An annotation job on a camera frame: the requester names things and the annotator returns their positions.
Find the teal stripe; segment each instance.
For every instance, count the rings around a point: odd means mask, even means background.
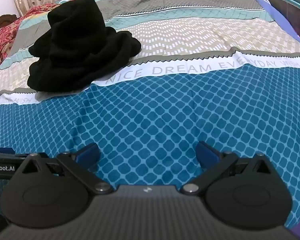
[[[116,30],[127,28],[142,22],[170,20],[177,18],[221,18],[221,19],[240,19],[250,20],[260,18],[267,22],[273,22],[271,16],[265,10],[246,11],[243,9],[220,9],[220,8],[176,8],[166,11],[147,13],[129,17],[113,17],[106,21],[106,26],[115,28]],[[6,58],[0,65],[0,69],[5,69],[11,66],[12,63],[21,61],[25,58],[32,57],[28,49],[19,50],[13,56]]]
[[[24,50],[19,50],[16,54],[14,54],[13,56],[6,58],[2,64],[0,65],[0,69],[5,69],[10,67],[13,63],[15,62],[20,62],[22,60],[24,60],[25,58],[30,58],[33,57],[28,49],[24,49]]]
[[[35,25],[43,20],[48,20],[48,14],[45,13],[45,14],[42,14],[42,15],[39,15],[39,16],[36,16],[36,17],[30,17],[30,18],[26,18],[22,21],[22,23],[20,24],[20,27],[19,29],[22,30],[22,29],[26,29],[28,27],[31,27],[32,25]]]
[[[61,1],[57,2],[57,3],[58,4],[63,4],[63,3],[68,2],[68,1],[70,1],[70,0],[61,0]]]

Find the bed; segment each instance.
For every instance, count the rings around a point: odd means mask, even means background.
[[[287,19],[269,0],[95,1],[106,26],[130,31],[141,52],[83,91],[36,92],[28,48],[50,28],[49,10],[23,19],[0,62],[0,147],[55,156],[96,142],[102,156],[91,171],[114,187],[180,187],[202,172],[200,140],[263,152],[293,195],[286,226],[296,225],[300,35]]]

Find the black fabric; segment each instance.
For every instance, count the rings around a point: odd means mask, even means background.
[[[29,68],[28,86],[70,92],[127,65],[141,49],[128,31],[106,27],[95,0],[72,0],[48,13],[51,29],[29,48],[39,57]]]

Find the diamond pattern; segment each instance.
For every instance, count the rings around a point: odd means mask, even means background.
[[[129,31],[141,42],[141,51],[131,65],[147,56],[188,55],[213,51],[231,51],[232,47],[262,52],[300,53],[300,43],[275,22],[261,19],[217,19],[204,21],[198,17],[148,21],[121,29]]]
[[[300,69],[246,64],[91,85],[38,105],[0,105],[0,147],[55,156],[96,142],[102,157],[92,171],[115,187],[180,187],[202,172],[199,140],[249,157],[264,152],[293,195],[286,225],[300,220]]]

